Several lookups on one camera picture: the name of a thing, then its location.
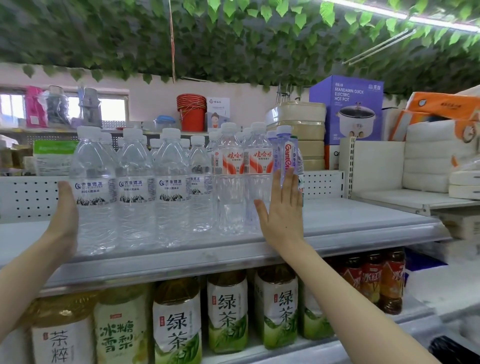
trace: hand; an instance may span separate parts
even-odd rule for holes
[[[289,168],[280,187],[280,170],[277,170],[273,174],[270,212],[262,200],[254,201],[262,233],[277,251],[303,240],[303,200],[298,184],[299,177]]]
[[[52,248],[60,254],[61,260],[66,262],[77,252],[78,210],[68,182],[59,181],[58,191],[57,211],[43,237],[53,245]]]

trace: electric hot pot box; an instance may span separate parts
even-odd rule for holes
[[[310,88],[309,101],[326,105],[325,145],[340,138],[382,139],[384,83],[361,78],[330,76]]]

